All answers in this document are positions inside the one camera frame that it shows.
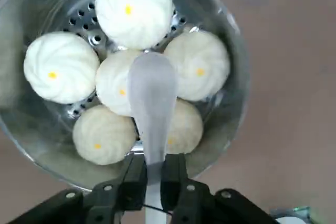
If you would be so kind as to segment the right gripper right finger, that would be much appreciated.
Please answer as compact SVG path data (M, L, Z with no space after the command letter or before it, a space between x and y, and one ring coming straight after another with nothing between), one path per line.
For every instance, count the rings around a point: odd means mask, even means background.
M215 194L188 177L184 154L168 154L161 171L161 205L172 211L171 223L277 223L240 192L224 188Z

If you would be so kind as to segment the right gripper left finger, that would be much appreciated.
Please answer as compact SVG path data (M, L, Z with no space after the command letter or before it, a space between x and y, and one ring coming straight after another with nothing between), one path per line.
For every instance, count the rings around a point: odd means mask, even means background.
M63 190L13 219L12 223L120 223L124 212L141 210L147 187L142 155L126 157L117 178L85 194Z

